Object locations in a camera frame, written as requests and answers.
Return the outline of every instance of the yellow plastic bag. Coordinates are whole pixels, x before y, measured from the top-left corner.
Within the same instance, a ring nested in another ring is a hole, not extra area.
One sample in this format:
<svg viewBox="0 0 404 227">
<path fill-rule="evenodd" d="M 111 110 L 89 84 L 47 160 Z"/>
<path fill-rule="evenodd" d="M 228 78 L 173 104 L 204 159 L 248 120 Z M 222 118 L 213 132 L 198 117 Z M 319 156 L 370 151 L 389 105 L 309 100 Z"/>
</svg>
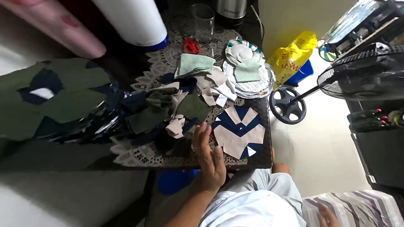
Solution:
<svg viewBox="0 0 404 227">
<path fill-rule="evenodd" d="M 306 63 L 317 46 L 316 34 L 302 32 L 288 47 L 278 48 L 267 60 L 275 72 L 274 90 L 292 77 Z"/>
</svg>

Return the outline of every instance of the electric fan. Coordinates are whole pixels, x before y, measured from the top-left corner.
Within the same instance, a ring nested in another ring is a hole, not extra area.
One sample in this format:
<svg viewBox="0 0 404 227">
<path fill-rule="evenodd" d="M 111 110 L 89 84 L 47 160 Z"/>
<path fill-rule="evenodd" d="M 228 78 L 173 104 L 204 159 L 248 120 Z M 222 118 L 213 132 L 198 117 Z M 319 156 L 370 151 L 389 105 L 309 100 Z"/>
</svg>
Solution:
<svg viewBox="0 0 404 227">
<path fill-rule="evenodd" d="M 356 101 L 404 98 L 404 46 L 371 44 L 363 52 L 333 63 L 318 77 L 317 84 L 302 95 L 287 86 L 273 91 L 269 106 L 274 116 L 285 124 L 299 123 L 306 115 L 303 98 L 318 90 L 332 97 Z M 277 92 L 280 99 L 274 98 Z M 298 119 L 291 120 L 291 114 Z"/>
</svg>

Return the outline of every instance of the lace doily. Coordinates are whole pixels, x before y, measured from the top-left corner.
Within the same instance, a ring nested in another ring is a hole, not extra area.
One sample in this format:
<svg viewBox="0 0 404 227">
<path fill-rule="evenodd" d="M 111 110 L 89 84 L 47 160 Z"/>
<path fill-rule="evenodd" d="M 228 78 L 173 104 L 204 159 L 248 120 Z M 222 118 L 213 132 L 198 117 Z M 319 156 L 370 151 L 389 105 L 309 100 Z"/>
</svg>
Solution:
<svg viewBox="0 0 404 227">
<path fill-rule="evenodd" d="M 174 73 L 180 56 L 183 53 L 184 41 L 183 34 L 184 27 L 189 27 L 189 18 L 185 16 L 169 17 L 162 15 L 163 21 L 166 24 L 168 31 L 169 42 L 166 48 L 147 53 L 150 57 L 148 60 L 151 63 L 150 71 L 144 72 L 144 76 L 138 77 L 138 83 L 132 85 L 135 92 L 149 91 L 151 88 L 159 84 L 159 79 L 163 74 Z M 201 45 L 200 55 L 206 55 L 215 58 L 215 65 L 221 66 L 223 64 L 222 52 L 226 47 L 226 43 L 230 39 L 235 39 L 239 35 L 234 30 L 223 29 L 220 27 L 215 28 L 213 39 L 209 43 L 199 42 Z M 227 100 L 225 106 L 214 106 L 212 111 L 207 115 L 205 121 L 208 124 L 213 123 L 216 116 L 224 109 L 233 105 L 243 105 L 244 100 L 237 98 L 236 101 Z M 196 126 L 193 126 L 189 131 L 194 132 Z M 213 142 L 213 133 L 210 135 L 209 142 Z M 199 166 L 198 159 L 195 152 L 191 152 L 189 158 L 180 158 L 174 156 L 163 156 L 156 152 L 154 143 L 148 143 L 142 146 L 134 147 L 128 142 L 123 142 L 111 147 L 111 151 L 118 154 L 114 160 L 115 163 L 123 166 L 132 167 L 159 167 L 159 168 L 197 168 Z M 243 166 L 247 165 L 247 160 L 237 160 L 227 154 L 224 154 L 225 165 L 227 166 Z"/>
</svg>

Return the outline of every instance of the fan pole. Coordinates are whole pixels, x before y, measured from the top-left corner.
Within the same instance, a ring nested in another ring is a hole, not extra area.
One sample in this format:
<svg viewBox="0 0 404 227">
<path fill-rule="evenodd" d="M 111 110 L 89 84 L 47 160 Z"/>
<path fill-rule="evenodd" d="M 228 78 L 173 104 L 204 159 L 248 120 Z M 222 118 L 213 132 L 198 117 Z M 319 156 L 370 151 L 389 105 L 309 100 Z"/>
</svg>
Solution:
<svg viewBox="0 0 404 227">
<path fill-rule="evenodd" d="M 306 91 L 305 93 L 299 95 L 298 97 L 292 99 L 292 100 L 290 101 L 290 103 L 295 103 L 295 102 L 297 102 L 297 101 L 299 101 L 299 100 L 301 100 L 301 99 L 303 99 L 303 98 L 305 98 L 305 97 L 307 97 L 307 96 L 309 96 L 309 95 L 315 93 L 316 91 L 318 91 L 318 90 L 320 90 L 320 89 L 321 89 L 321 87 L 320 87 L 319 85 L 317 85 L 317 86 L 313 87 L 312 89 Z"/>
</svg>

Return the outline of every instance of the wall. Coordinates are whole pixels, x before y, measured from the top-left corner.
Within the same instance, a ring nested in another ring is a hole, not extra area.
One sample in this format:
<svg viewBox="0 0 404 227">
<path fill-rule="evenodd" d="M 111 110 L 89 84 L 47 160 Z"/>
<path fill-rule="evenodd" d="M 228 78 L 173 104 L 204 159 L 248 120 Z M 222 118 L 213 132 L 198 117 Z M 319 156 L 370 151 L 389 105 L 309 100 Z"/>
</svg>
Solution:
<svg viewBox="0 0 404 227">
<path fill-rule="evenodd" d="M 71 53 L 0 6 L 0 75 Z M 143 192 L 148 171 L 0 173 L 0 226 L 101 226 Z"/>
<path fill-rule="evenodd" d="M 320 39 L 348 11 L 355 0 L 259 0 L 259 13 L 265 28 L 263 51 L 269 58 L 279 47 L 286 47 L 302 31 Z"/>
</svg>

